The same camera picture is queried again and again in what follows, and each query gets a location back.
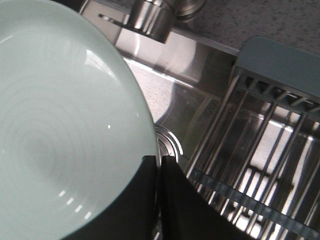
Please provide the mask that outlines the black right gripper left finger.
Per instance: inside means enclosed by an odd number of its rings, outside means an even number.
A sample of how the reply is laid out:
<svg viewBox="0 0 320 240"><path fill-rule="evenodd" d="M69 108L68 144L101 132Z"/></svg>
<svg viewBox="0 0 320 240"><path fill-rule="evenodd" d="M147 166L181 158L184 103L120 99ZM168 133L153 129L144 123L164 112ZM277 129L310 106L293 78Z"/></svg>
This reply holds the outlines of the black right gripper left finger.
<svg viewBox="0 0 320 240"><path fill-rule="evenodd" d="M141 164L120 195L98 216L65 240L151 240L156 222L157 159Z"/></svg>

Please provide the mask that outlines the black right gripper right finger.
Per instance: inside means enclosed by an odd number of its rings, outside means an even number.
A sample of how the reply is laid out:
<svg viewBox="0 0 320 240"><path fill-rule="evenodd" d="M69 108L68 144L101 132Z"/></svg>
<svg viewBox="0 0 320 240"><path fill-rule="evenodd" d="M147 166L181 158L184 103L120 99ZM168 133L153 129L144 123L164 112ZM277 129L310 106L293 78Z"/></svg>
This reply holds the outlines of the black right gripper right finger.
<svg viewBox="0 0 320 240"><path fill-rule="evenodd" d="M164 240L251 240L198 194L173 156L161 160L161 221Z"/></svg>

